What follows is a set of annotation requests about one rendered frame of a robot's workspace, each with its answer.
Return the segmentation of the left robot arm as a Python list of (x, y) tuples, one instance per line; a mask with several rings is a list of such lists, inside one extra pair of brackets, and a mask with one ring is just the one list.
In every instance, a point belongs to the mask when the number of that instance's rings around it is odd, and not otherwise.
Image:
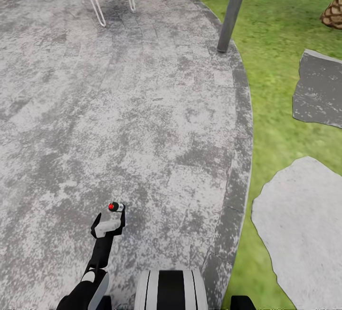
[(103, 268), (108, 265), (108, 259), (114, 236), (122, 234), (125, 226), (125, 211), (121, 218), (100, 223), (98, 215), (91, 234), (96, 238), (94, 252), (80, 283), (73, 291), (60, 300), (57, 310), (96, 310), (109, 285), (109, 274)]

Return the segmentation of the pesticide atomizer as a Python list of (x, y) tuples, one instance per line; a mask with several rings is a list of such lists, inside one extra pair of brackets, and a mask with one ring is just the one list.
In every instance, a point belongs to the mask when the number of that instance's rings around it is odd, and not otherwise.
[(112, 202), (112, 208), (109, 208), (111, 212), (122, 212), (125, 209), (124, 204)]

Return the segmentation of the robot trunk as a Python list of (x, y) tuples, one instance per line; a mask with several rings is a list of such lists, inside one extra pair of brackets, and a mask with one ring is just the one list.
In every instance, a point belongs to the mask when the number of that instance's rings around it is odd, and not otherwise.
[(144, 270), (134, 310), (208, 310), (203, 277), (198, 270)]

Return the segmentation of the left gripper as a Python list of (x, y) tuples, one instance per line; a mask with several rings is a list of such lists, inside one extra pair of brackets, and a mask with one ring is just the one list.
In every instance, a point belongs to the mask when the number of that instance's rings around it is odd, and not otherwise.
[(125, 226), (125, 211), (124, 210), (122, 211), (121, 218), (120, 218), (121, 225), (118, 229), (115, 229), (114, 231), (106, 232), (105, 237), (97, 238), (94, 228), (95, 228), (95, 226), (97, 226), (99, 224), (100, 218), (101, 218), (101, 213), (98, 215), (93, 226), (91, 226), (91, 229), (92, 229), (91, 234), (94, 238), (96, 238), (94, 250), (100, 249), (100, 248), (111, 250), (114, 236), (121, 235), (122, 234), (122, 228)]

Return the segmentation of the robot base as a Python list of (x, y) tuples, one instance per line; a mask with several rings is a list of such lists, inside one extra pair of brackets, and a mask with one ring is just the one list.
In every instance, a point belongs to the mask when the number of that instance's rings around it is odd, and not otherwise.
[[(96, 310), (112, 310), (111, 297), (104, 295)], [(256, 310), (256, 308), (248, 296), (233, 295), (230, 310)]]

